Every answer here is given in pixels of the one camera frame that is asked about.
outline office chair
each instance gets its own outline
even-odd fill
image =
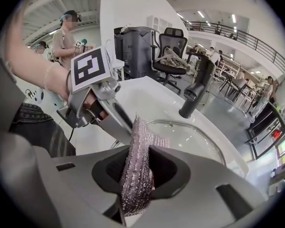
[[[160,53],[158,57],[162,57],[165,51],[165,48],[172,49],[180,58],[182,57],[182,53],[187,45],[188,39],[184,37],[184,33],[181,29],[178,28],[166,28],[163,34],[159,36],[160,40]],[[157,48],[154,43],[152,44],[152,61],[153,68],[163,72],[166,74],[165,78],[158,78],[157,82],[163,82],[163,85],[169,84],[178,90],[178,95],[181,94],[181,89],[176,86],[169,77],[171,74],[173,75],[184,75],[186,74],[186,70],[183,68],[177,68],[172,66],[167,66],[161,64],[160,62],[155,63],[155,49]]]

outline black faucet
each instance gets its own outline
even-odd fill
[[[189,53],[188,61],[191,55],[199,57],[200,63],[194,83],[188,86],[184,91],[186,101],[179,110],[180,115],[184,118],[191,117],[191,114],[203,98],[216,69],[216,66],[207,56],[200,53]]]

